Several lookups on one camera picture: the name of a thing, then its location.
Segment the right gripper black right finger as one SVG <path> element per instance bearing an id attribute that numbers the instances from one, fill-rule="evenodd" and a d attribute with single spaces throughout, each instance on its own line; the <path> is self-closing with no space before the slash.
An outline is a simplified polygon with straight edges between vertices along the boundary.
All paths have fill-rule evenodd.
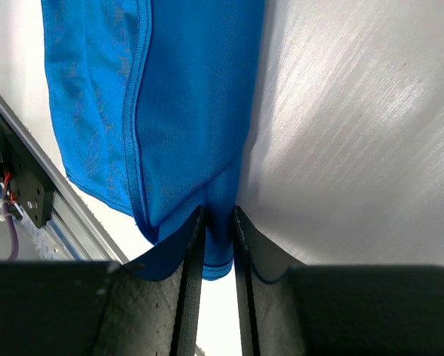
<path id="1" fill-rule="evenodd" d="M 444 267 L 308 266 L 232 229 L 244 355 L 444 355 Z"/>

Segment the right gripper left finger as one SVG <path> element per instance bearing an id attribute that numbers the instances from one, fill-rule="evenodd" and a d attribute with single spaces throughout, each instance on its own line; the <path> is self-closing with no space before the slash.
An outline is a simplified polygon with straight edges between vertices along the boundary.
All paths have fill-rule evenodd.
<path id="1" fill-rule="evenodd" d="M 135 260 L 0 262 L 0 355 L 193 355 L 205 210 Z"/>

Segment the blue cloth napkin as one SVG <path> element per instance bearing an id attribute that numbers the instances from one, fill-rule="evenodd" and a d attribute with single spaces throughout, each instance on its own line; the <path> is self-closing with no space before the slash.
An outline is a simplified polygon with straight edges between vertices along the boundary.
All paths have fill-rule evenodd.
<path id="1" fill-rule="evenodd" d="M 50 116 L 69 180 L 160 243 L 208 213 L 202 275 L 233 261 L 263 1 L 43 1 Z"/>

